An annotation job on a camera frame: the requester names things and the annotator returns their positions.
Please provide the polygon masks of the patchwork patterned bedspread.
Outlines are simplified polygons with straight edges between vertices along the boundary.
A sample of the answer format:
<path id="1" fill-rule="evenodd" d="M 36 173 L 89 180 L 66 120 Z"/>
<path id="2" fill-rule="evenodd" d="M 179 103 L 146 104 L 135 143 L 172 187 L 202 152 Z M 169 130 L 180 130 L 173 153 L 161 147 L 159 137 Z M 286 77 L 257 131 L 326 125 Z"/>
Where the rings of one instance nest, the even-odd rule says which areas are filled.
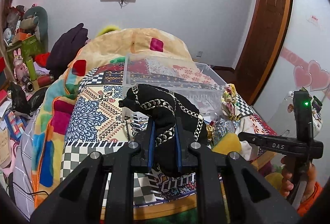
<path id="1" fill-rule="evenodd" d="M 94 68 L 80 81 L 77 102 L 65 134 L 61 179 L 65 179 L 91 152 L 116 152 L 147 128 L 146 115 L 119 107 L 119 100 L 123 98 L 124 65 L 125 59 L 117 64 Z M 232 121 L 235 133 L 274 134 L 242 97 L 237 97 L 237 107 L 241 118 Z M 204 121 L 207 125 L 217 118 L 226 117 L 220 110 L 213 112 L 210 118 L 204 118 Z"/>

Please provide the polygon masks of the green cardboard box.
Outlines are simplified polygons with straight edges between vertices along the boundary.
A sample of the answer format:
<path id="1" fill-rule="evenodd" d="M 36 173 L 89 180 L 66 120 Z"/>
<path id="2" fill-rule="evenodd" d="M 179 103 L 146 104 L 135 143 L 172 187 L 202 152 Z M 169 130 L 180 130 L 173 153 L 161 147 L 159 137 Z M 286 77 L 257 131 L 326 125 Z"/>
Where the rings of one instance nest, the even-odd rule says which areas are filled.
<path id="1" fill-rule="evenodd" d="M 21 55 L 24 59 L 29 56 L 34 57 L 46 53 L 45 46 L 36 38 L 36 35 L 32 35 L 27 39 L 18 42 L 15 46 L 10 46 L 7 49 L 7 56 L 10 64 L 13 62 L 13 51 L 17 49 L 21 49 Z"/>

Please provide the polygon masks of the dark purple garment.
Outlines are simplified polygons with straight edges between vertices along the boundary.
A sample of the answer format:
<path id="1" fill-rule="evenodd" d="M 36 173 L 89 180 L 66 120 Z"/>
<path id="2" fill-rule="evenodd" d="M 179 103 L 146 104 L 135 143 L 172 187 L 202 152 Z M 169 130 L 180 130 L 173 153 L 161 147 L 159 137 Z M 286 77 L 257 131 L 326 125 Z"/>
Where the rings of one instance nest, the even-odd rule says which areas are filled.
<path id="1" fill-rule="evenodd" d="M 71 28 L 56 41 L 46 62 L 49 74 L 57 80 L 67 69 L 69 63 L 76 57 L 79 50 L 88 40 L 88 29 L 80 23 Z"/>

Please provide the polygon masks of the silver glitter pouch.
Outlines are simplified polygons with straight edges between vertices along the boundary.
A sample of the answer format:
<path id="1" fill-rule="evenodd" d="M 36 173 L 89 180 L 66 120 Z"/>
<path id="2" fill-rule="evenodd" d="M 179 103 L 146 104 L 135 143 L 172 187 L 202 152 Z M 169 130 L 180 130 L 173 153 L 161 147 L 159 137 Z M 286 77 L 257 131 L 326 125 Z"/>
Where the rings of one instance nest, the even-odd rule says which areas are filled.
<path id="1" fill-rule="evenodd" d="M 217 118 L 213 124 L 213 138 L 221 140 L 227 133 L 235 133 L 235 125 L 226 118 Z"/>

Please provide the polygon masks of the clear plastic storage box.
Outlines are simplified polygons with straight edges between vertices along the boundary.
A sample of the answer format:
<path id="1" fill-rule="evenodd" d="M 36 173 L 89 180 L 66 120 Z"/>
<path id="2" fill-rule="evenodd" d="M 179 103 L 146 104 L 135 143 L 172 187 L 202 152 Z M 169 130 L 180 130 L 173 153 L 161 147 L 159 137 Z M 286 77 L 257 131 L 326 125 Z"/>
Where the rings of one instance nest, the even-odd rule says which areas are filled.
<path id="1" fill-rule="evenodd" d="M 137 84 L 166 88 L 186 97 L 204 118 L 221 110 L 225 81 L 207 64 L 146 54 L 127 54 L 123 97 Z"/>

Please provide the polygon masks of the black gold-trimmed cloth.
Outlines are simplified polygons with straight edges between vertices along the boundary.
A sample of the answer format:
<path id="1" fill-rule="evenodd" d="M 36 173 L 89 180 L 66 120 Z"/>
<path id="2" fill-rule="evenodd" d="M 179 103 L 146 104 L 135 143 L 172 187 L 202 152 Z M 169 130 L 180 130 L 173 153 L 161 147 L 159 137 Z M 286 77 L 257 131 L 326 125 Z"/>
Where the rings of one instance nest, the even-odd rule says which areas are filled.
<path id="1" fill-rule="evenodd" d="M 194 142 L 207 144 L 204 118 L 186 97 L 168 89 L 149 84 L 131 87 L 119 107 L 140 112 L 155 123 L 155 149 L 152 168 L 168 177 L 180 177 L 190 172 L 178 172 L 175 140 L 176 117 L 180 117 L 185 130 L 193 133 Z"/>

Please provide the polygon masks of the beige plush blanket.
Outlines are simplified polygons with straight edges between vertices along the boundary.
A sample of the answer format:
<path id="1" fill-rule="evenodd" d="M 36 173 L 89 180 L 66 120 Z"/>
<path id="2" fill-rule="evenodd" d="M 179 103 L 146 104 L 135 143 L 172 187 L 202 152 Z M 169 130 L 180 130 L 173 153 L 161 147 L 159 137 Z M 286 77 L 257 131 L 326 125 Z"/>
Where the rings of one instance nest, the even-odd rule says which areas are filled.
<path id="1" fill-rule="evenodd" d="M 186 44 L 178 37 L 156 28 L 127 28 L 111 31 L 82 47 L 69 68 L 77 60 L 86 61 L 86 71 L 130 54 L 146 54 L 192 61 Z"/>

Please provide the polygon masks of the grey green plush toy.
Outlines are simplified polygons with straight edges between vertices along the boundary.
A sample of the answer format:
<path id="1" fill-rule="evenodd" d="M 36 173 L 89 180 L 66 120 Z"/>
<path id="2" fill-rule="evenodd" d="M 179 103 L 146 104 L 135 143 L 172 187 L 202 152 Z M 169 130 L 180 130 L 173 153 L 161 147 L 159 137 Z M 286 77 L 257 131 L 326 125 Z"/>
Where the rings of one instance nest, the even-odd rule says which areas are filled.
<path id="1" fill-rule="evenodd" d="M 34 32 L 43 50 L 48 50 L 48 14 L 43 7 L 34 6 L 28 9 L 22 17 L 20 28 Z"/>

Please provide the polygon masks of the colourful fleece blanket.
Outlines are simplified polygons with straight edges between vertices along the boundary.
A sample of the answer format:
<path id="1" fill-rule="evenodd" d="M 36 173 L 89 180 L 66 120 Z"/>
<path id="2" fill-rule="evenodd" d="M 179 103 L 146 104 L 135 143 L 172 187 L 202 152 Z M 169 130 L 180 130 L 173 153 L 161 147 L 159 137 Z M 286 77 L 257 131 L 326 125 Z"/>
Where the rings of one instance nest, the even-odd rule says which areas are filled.
<path id="1" fill-rule="evenodd" d="M 37 115 L 31 161 L 35 207 L 59 185 L 64 138 L 77 100 L 79 79 L 68 68 L 46 90 Z"/>

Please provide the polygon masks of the wooden door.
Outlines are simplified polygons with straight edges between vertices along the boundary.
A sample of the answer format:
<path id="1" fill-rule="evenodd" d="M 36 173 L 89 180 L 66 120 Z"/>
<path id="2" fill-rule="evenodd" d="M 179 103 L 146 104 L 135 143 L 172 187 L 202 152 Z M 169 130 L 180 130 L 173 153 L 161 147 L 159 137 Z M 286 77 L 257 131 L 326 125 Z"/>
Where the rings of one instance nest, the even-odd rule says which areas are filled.
<path id="1" fill-rule="evenodd" d="M 292 0 L 256 0 L 250 29 L 235 68 L 238 93 L 253 105 L 283 47 Z"/>

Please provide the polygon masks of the pink rabbit plush doll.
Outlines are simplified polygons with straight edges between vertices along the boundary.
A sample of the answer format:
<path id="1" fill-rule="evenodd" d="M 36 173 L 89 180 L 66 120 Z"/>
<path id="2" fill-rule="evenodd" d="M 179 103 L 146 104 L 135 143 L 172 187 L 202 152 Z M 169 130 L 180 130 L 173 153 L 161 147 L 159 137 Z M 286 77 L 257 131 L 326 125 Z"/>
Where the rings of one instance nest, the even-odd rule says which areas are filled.
<path id="1" fill-rule="evenodd" d="M 13 52 L 13 66 L 14 66 L 14 77 L 17 81 L 22 82 L 24 76 L 29 76 L 28 68 L 24 63 L 24 59 L 21 54 L 21 49 L 18 48 Z"/>

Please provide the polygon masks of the yellow floral silk scarf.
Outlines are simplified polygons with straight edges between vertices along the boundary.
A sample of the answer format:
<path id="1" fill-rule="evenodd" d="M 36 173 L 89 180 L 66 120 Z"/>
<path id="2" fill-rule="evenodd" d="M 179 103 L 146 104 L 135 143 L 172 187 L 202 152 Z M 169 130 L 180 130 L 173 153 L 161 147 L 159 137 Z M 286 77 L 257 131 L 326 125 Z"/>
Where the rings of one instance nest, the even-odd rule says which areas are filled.
<path id="1" fill-rule="evenodd" d="M 221 109 L 223 115 L 231 121 L 237 121 L 241 118 L 241 113 L 237 107 L 237 91 L 234 84 L 224 85 L 221 96 Z"/>

